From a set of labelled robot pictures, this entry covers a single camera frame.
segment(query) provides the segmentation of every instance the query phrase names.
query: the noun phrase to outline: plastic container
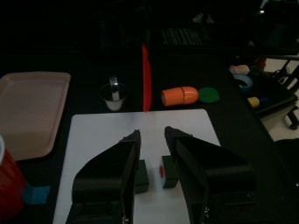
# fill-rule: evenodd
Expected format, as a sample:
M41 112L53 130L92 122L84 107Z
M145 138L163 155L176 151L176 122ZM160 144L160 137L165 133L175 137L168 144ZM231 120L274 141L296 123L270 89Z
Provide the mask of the plastic container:
M0 136L0 223L13 218L24 207L24 185L24 175Z

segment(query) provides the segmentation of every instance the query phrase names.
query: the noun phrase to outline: black surface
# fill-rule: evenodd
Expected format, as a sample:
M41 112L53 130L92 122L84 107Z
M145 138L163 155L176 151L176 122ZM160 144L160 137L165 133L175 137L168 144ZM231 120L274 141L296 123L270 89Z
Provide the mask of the black surface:
M275 223L298 223L298 189L276 159L275 143L263 127L247 99L230 75L228 68L207 55L164 55L151 53L153 74L152 110L205 109L220 145L242 156L256 175L256 200ZM51 154L40 159L19 162L24 176L33 186L51 186L45 205L25 206L11 223L52 223L59 191L64 151L71 117L76 114L107 113L100 102L99 88L115 74L129 88L124 111L141 111L141 57L123 59L91 58L80 54L1 55L0 74L27 71L57 71L71 74L69 92L60 120L60 129ZM179 86L205 86L219 90L220 101L213 104L164 108L163 89Z

